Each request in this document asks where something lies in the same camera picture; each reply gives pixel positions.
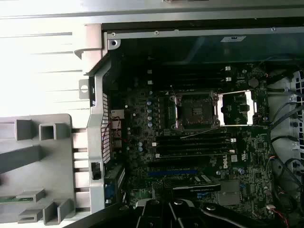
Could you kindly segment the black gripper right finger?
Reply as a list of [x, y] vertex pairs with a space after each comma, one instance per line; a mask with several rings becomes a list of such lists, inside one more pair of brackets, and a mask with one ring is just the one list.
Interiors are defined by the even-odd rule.
[[173, 222], [179, 228], [268, 228], [258, 221], [214, 203], [197, 208], [188, 200], [175, 199], [168, 203]]

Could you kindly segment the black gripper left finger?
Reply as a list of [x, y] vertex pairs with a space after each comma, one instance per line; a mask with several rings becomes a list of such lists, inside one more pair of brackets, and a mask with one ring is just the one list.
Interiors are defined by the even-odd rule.
[[67, 228], [161, 228], [163, 203], [144, 199], [135, 209], [117, 203], [67, 225]]

